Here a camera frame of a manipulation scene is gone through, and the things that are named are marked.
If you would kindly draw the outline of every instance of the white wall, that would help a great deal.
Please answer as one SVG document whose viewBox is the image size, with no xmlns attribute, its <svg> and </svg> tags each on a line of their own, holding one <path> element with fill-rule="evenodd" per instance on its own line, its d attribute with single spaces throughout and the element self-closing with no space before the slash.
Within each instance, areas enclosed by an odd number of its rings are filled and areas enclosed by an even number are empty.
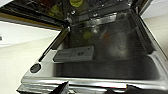
<svg viewBox="0 0 168 94">
<path fill-rule="evenodd" d="M 0 48 L 0 94 L 18 94 L 21 78 L 54 37 Z"/>
<path fill-rule="evenodd" d="M 0 21 L 0 47 L 56 36 L 59 31 Z"/>
<path fill-rule="evenodd" d="M 168 56 L 168 15 L 144 19 L 162 50 Z"/>
</svg>

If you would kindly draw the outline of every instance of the dishwasher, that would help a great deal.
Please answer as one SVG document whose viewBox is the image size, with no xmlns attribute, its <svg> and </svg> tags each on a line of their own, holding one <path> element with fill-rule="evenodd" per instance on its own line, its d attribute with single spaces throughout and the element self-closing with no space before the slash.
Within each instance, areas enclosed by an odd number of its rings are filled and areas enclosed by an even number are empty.
<svg viewBox="0 0 168 94">
<path fill-rule="evenodd" d="M 3 6 L 1 12 L 61 30 L 25 73 L 17 91 L 168 94 L 167 57 L 140 17 L 150 2 L 14 0 Z"/>
</svg>

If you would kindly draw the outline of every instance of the open dishwasher door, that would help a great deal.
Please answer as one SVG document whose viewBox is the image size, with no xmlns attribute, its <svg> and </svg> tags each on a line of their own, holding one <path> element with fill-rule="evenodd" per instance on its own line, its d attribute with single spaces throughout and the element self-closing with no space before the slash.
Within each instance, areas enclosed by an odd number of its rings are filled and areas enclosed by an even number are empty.
<svg viewBox="0 0 168 94">
<path fill-rule="evenodd" d="M 58 1 L 61 20 L 70 24 L 26 72 L 18 92 L 48 94 L 67 81 L 70 94 L 168 90 L 167 58 L 139 16 L 149 1 Z"/>
</svg>

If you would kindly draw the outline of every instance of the metal surface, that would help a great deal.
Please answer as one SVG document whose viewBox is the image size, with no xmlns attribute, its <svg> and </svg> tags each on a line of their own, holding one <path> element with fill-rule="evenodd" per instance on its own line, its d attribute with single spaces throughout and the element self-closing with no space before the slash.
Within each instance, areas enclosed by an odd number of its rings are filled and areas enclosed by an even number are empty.
<svg viewBox="0 0 168 94">
<path fill-rule="evenodd" d="M 62 31 L 43 58 L 36 61 L 41 69 L 33 74 L 28 70 L 18 91 L 45 94 L 66 81 L 69 81 L 70 91 L 84 94 L 104 94 L 107 88 L 120 92 L 127 84 L 142 89 L 168 90 L 167 70 L 163 67 L 166 63 L 159 56 L 152 35 L 146 34 L 134 17 L 131 11 L 125 11 L 113 14 L 109 20 L 93 19 L 72 25 L 71 32 Z M 53 61 L 58 50 L 86 46 L 94 47 L 92 61 Z"/>
</svg>

